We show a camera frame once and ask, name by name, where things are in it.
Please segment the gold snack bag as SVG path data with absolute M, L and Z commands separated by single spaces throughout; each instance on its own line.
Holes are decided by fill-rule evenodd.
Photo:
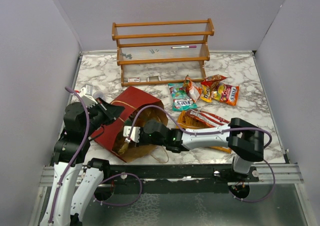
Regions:
M 123 155 L 129 148 L 129 143 L 126 142 L 126 138 L 123 136 L 117 136 L 112 151 L 118 155 Z

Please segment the large orange snack bag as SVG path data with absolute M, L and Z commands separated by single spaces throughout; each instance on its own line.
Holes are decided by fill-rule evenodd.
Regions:
M 208 128 L 203 122 L 200 122 L 197 119 L 191 118 L 186 115 L 186 111 L 182 111 L 178 117 L 177 123 L 184 129 L 206 129 Z M 224 148 L 222 146 L 210 146 L 211 149 L 225 152 L 230 154 L 232 152 L 229 148 Z

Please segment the red brown paper bag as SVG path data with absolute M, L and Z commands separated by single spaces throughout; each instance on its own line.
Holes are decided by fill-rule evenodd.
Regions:
M 156 148 L 155 145 L 136 146 L 133 141 L 128 145 L 128 150 L 122 155 L 116 154 L 112 149 L 116 137 L 123 137 L 124 126 L 132 125 L 140 109 L 148 105 L 155 105 L 163 109 L 164 104 L 162 101 L 143 90 L 130 86 L 117 96 L 111 104 L 123 106 L 125 110 L 114 123 L 97 129 L 91 135 L 94 141 L 125 163 L 150 154 Z

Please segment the green Fox's mint bag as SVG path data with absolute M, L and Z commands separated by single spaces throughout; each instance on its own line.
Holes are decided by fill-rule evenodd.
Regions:
M 191 97 L 188 96 L 183 83 L 169 83 L 168 88 L 172 97 L 173 111 L 187 111 L 198 107 Z

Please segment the small orange candy packet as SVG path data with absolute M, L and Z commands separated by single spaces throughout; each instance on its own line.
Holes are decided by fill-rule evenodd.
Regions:
M 197 86 L 188 75 L 184 79 L 183 87 L 185 88 L 187 95 L 195 103 L 200 99 L 203 89 Z

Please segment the red white chip bag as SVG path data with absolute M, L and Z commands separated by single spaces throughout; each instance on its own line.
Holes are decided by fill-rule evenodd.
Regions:
M 230 123 L 228 120 L 217 116 L 216 114 L 202 110 L 189 109 L 185 112 L 185 115 L 212 128 L 228 125 Z

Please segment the red nut snack bag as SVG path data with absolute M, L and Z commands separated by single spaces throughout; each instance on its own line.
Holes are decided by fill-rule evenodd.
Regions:
M 206 77 L 200 84 L 202 86 L 212 88 L 212 87 L 214 87 L 214 85 L 218 84 L 219 82 L 221 82 L 225 79 L 227 79 L 226 76 L 223 76 L 221 74 L 215 74 L 215 75 Z

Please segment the orange Fox's candy bag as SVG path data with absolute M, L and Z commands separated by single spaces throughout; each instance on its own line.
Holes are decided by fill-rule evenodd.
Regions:
M 239 86 L 220 82 L 212 92 L 212 99 L 230 106 L 236 106 L 239 96 Z

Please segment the yellow M&M's candy bag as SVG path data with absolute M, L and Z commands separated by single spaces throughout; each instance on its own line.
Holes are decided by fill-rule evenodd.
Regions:
M 203 95 L 200 97 L 203 101 L 211 103 L 215 96 L 215 87 L 202 85 Z

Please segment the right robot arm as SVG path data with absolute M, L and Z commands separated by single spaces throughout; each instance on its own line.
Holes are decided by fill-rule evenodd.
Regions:
M 229 175 L 240 182 L 250 172 L 253 163 L 264 160 L 266 132 L 240 118 L 218 127 L 189 129 L 168 128 L 164 124 L 149 120 L 138 130 L 138 146 L 163 146 L 173 153 L 192 151 L 199 148 L 224 147 L 231 149 L 233 157 Z

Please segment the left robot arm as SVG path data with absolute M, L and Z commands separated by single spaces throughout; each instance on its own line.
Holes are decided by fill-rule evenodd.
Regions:
M 85 210 L 99 183 L 106 183 L 111 176 L 109 162 L 95 159 L 84 180 L 76 186 L 77 178 L 91 145 L 89 137 L 101 126 L 114 123 L 125 110 L 101 98 L 86 107 L 73 102 L 65 108 L 64 129 L 54 146 L 53 183 L 42 226 L 80 226 Z

